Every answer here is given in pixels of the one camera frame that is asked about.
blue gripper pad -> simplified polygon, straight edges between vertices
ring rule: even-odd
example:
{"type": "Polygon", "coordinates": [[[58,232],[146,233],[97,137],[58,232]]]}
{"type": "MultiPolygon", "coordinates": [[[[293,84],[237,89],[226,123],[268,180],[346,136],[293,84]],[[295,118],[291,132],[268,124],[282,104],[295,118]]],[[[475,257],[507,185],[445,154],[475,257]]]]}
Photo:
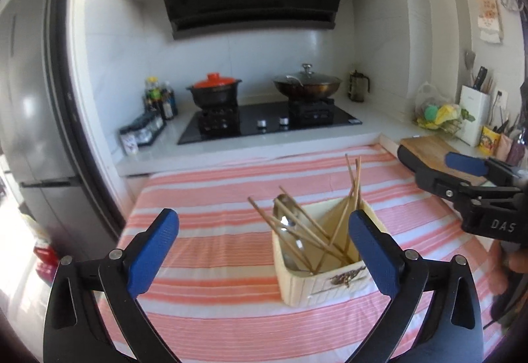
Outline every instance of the blue gripper pad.
{"type": "MultiPolygon", "coordinates": [[[[145,232],[138,234],[146,234],[146,242],[128,271],[127,289],[133,299],[149,289],[179,229],[178,215],[175,211],[165,208],[145,232]]],[[[143,237],[136,236],[134,239],[136,238],[142,241],[143,237]]]]}
{"type": "Polygon", "coordinates": [[[449,152],[445,157],[445,163],[449,168],[462,171],[472,176],[484,177],[488,174],[485,159],[462,155],[461,153],[449,152]]]}
{"type": "Polygon", "coordinates": [[[379,291],[394,299],[405,267],[400,246],[389,234],[381,232],[363,210],[350,215],[348,232],[379,291]]]}

hand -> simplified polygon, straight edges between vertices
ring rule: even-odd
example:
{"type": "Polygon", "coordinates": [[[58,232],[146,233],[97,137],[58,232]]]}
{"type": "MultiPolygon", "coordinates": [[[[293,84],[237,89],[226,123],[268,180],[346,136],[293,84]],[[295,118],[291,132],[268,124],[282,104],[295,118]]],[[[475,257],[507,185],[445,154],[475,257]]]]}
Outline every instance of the hand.
{"type": "MultiPolygon", "coordinates": [[[[508,267],[522,274],[528,273],[528,249],[519,250],[508,255],[508,267]]],[[[489,289],[494,295],[503,294],[508,288],[508,278],[502,265],[502,249],[500,241],[493,241],[488,252],[489,289]]]]}

beige basket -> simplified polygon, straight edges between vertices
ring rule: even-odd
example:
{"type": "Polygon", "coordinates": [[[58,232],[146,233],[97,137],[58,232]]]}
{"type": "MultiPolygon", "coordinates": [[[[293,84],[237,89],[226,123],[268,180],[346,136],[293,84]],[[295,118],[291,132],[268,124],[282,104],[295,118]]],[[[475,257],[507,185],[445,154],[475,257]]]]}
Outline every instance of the beige basket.
{"type": "MultiPolygon", "coordinates": [[[[305,205],[303,209],[319,225],[323,226],[323,229],[326,231],[334,231],[347,204],[347,199],[330,199],[328,201],[305,205]]],[[[385,226],[380,222],[367,202],[361,201],[361,208],[372,219],[379,230],[387,232],[385,226]]],[[[342,223],[336,238],[336,243],[343,248],[349,239],[347,232],[350,213],[352,213],[352,207],[346,213],[346,221],[342,223]]],[[[318,231],[316,231],[304,215],[300,212],[295,214],[307,228],[319,235],[318,231]]],[[[283,215],[280,207],[275,205],[274,216],[281,219],[283,215]]],[[[271,236],[273,237],[273,255],[275,270],[279,280],[280,295],[282,300],[291,307],[308,307],[310,305],[321,304],[330,299],[350,295],[352,292],[365,287],[370,281],[370,273],[366,269],[365,263],[361,260],[352,241],[349,243],[347,254],[355,263],[341,267],[342,263],[338,259],[328,255],[321,267],[321,273],[313,275],[307,270],[304,271],[306,268],[303,262],[291,253],[288,247],[281,242],[277,234],[272,233],[271,236]],[[299,271],[290,270],[286,267],[283,253],[286,253],[295,261],[300,269],[299,271]]],[[[289,234],[285,234],[284,237],[296,246],[295,238],[289,234]]],[[[322,250],[310,244],[305,245],[304,252],[313,266],[317,265],[323,254],[322,250]]]]}

red lid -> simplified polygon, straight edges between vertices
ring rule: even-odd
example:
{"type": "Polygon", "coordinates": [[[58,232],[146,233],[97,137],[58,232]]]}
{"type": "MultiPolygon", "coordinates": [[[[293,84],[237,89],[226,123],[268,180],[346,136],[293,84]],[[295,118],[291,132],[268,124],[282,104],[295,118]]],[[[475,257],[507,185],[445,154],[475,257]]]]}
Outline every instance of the red lid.
{"type": "Polygon", "coordinates": [[[233,77],[220,77],[220,73],[209,73],[207,75],[207,80],[200,80],[200,82],[195,83],[193,87],[215,87],[229,85],[234,82],[235,79],[233,77]]]}

green ball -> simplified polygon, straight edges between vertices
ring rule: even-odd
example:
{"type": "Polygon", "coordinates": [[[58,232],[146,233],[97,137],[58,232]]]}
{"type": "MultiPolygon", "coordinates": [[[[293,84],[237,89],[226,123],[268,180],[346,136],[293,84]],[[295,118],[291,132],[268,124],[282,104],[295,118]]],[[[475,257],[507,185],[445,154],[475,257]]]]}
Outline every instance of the green ball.
{"type": "Polygon", "coordinates": [[[427,106],[426,109],[423,111],[423,116],[426,118],[428,122],[434,122],[434,120],[436,119],[437,113],[438,113],[438,107],[427,106]]]}

